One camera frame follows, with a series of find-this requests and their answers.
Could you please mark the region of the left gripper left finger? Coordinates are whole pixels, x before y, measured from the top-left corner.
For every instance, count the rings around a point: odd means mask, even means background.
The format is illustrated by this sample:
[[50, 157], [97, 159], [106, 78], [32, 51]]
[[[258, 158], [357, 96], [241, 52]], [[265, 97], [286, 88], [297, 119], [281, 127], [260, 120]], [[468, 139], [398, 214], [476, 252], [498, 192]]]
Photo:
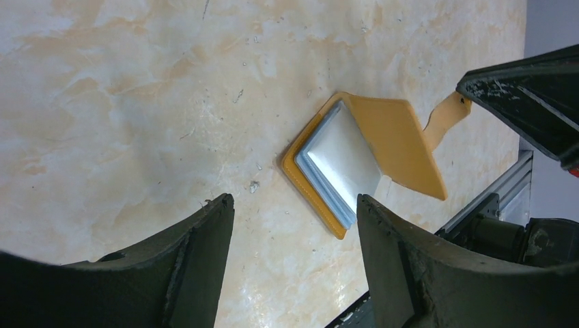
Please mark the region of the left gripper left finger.
[[1, 253], [2, 327], [212, 327], [234, 198], [95, 262], [47, 264]]

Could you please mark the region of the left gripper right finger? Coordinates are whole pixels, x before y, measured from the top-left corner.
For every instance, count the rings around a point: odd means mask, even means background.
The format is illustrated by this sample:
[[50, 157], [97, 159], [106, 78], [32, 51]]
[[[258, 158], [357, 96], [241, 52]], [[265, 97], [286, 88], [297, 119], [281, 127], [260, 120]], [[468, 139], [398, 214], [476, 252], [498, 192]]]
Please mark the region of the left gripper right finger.
[[547, 268], [464, 249], [357, 198], [377, 327], [577, 327], [578, 263]]

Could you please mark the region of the orange leather card holder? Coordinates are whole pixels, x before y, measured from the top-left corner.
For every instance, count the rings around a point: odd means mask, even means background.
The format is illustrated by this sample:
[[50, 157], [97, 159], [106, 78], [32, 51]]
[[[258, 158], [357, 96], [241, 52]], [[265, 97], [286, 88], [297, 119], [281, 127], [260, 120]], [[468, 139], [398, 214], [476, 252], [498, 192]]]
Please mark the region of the orange leather card holder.
[[384, 176], [447, 199], [433, 152], [471, 107], [467, 97], [453, 92], [421, 126], [407, 100], [338, 92], [288, 147], [281, 167], [330, 232], [343, 239], [356, 222], [357, 197], [375, 194]]

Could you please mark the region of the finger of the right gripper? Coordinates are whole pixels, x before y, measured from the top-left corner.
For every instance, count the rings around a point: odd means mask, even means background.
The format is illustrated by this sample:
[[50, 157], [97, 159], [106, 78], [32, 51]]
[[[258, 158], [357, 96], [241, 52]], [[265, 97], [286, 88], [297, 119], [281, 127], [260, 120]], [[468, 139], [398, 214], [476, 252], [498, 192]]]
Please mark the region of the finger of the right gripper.
[[578, 169], [577, 45], [471, 70], [456, 90], [562, 169]]

